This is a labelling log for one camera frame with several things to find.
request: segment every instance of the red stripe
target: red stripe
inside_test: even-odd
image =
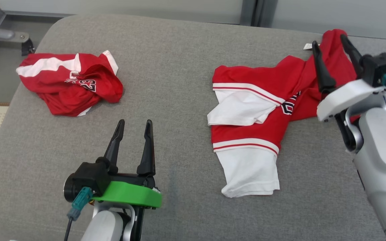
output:
[[[269,96],[265,95],[265,94],[262,94],[260,93],[259,91],[257,90],[253,90],[253,89],[250,89],[250,88],[240,88],[240,87],[213,87],[214,89],[236,89],[236,90],[250,90],[250,91],[253,91],[263,97],[266,97],[267,99],[270,99],[271,101],[274,101],[274,102],[277,102],[278,104],[282,104],[281,102],[277,101],[277,100],[274,100],[272,98],[270,98]]]
[[[259,144],[256,144],[256,143],[244,143],[244,144],[234,144],[234,145],[227,145],[227,146],[222,146],[222,147],[216,147],[214,148],[214,150],[216,149],[221,149],[221,148],[228,148],[228,147],[234,147],[234,146],[260,146],[260,147],[264,147],[266,149],[269,149],[271,151],[273,151],[276,155],[278,155],[277,151],[275,151],[274,149],[268,147],[268,146],[265,146],[265,145],[259,145]]]

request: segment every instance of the white fabric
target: white fabric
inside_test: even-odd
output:
[[[216,91],[219,104],[208,114],[208,125],[250,126],[263,123],[277,105],[251,92]]]
[[[239,148],[216,152],[224,169],[226,197],[271,195],[279,190],[276,156],[258,148]]]
[[[86,113],[87,113],[88,111],[90,111],[90,108],[92,108],[92,107],[87,108],[86,110],[84,110],[83,112],[81,112],[80,114],[78,114],[77,117],[79,117],[79,116],[85,116]]]

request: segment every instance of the gray couch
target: gray couch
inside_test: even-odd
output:
[[[62,187],[80,163],[103,155],[119,119],[126,120],[118,167],[135,172],[147,119],[154,123],[161,209],[147,210],[144,241],[385,240],[335,122],[291,122],[277,166],[280,191],[226,198],[206,115],[219,65],[275,66],[287,55],[307,59],[305,43],[321,34],[124,15],[78,15],[57,22],[37,52],[98,55],[110,50],[124,95],[83,117],[52,116],[22,84],[0,128],[1,240],[63,240],[70,204]],[[362,53],[386,52],[386,40],[350,38]],[[80,240],[87,206],[73,224]]]

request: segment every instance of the red fabric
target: red fabric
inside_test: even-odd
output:
[[[320,45],[323,61],[331,76],[336,80],[336,86],[344,85],[357,77],[351,61],[343,50],[342,42],[340,41],[341,34],[346,35],[346,32],[340,29],[325,32]],[[317,116],[317,106],[321,101],[321,93],[318,91],[318,80],[313,56],[306,61],[298,84],[296,90],[297,92],[301,90],[302,94],[299,96],[298,105],[294,108],[291,121]]]
[[[234,84],[246,83],[253,84],[272,95],[282,99],[288,99],[298,91],[298,81],[305,67],[305,61],[302,59],[287,56],[281,60],[275,67],[250,68],[245,66],[226,67],[220,66],[215,69],[212,82],[213,84],[224,83],[224,87],[213,87],[213,89],[246,89],[235,87]],[[266,99],[270,99],[278,104],[282,102],[275,100],[266,94],[260,94]]]
[[[337,86],[356,78],[354,68],[343,51],[341,34],[346,33],[340,29],[325,32],[320,45],[323,61]],[[285,99],[285,102],[272,111],[263,124],[211,126],[212,143],[257,138],[280,148],[290,121],[317,116],[321,94],[318,91],[313,56],[307,61],[288,56],[274,68],[219,67],[214,74],[213,83],[224,81],[255,84]]]
[[[71,61],[71,66],[49,70],[54,61]],[[21,75],[26,68],[33,70]],[[101,99],[118,102],[123,93],[123,85],[105,54],[30,54],[17,73],[25,87],[37,93],[54,115],[78,116]]]

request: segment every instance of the red and white jersey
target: red and white jersey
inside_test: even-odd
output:
[[[25,87],[38,94],[54,115],[82,116],[98,101],[117,103],[123,85],[107,50],[92,54],[30,54],[16,69]]]
[[[340,41],[327,31],[323,60],[342,85],[356,77]],[[273,68],[220,66],[213,76],[218,106],[208,114],[211,142],[224,169],[227,197],[270,195],[279,189],[276,160],[288,123],[316,116],[321,94],[314,59],[288,56]]]

